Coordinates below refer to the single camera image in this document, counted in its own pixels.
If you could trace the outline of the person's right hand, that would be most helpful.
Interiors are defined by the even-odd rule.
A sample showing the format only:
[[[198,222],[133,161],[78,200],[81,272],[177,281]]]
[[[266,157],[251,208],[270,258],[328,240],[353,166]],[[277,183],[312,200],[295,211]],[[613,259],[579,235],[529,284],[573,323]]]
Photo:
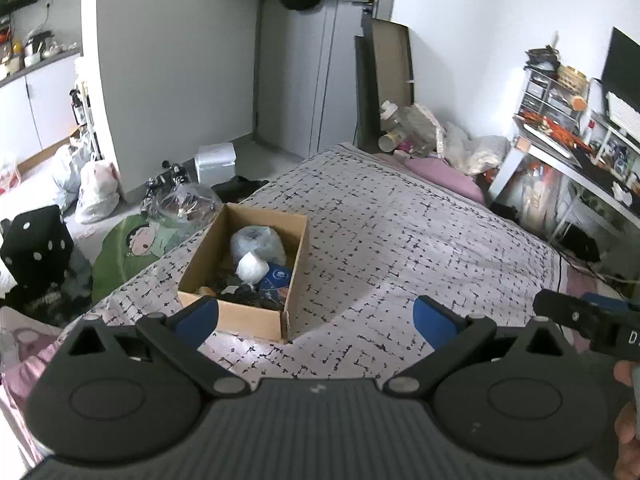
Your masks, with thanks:
[[[630,361],[620,361],[614,366],[614,377],[621,384],[632,387],[632,374],[638,365]],[[618,480],[639,479],[640,451],[637,438],[637,409],[634,401],[627,403],[615,421],[618,440],[618,456],[614,467],[614,478]]]

